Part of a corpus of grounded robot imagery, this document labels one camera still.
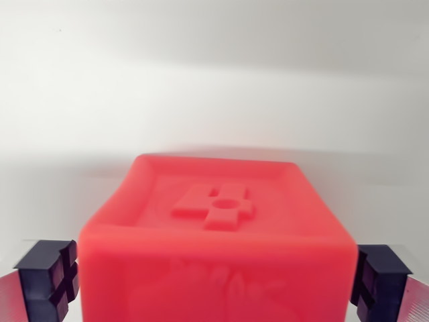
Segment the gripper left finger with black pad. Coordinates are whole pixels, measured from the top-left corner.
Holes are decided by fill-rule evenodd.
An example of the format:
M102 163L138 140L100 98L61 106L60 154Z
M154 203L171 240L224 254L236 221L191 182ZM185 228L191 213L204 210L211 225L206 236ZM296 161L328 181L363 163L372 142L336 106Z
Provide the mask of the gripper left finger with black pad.
M79 291L77 243L25 239L1 259L2 321L63 321Z

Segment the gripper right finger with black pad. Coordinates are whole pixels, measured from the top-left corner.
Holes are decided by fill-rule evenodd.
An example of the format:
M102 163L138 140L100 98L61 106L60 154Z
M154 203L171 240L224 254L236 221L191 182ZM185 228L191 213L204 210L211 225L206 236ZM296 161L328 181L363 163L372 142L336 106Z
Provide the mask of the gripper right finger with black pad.
M427 321L428 267L405 247L361 244L350 298L360 321Z

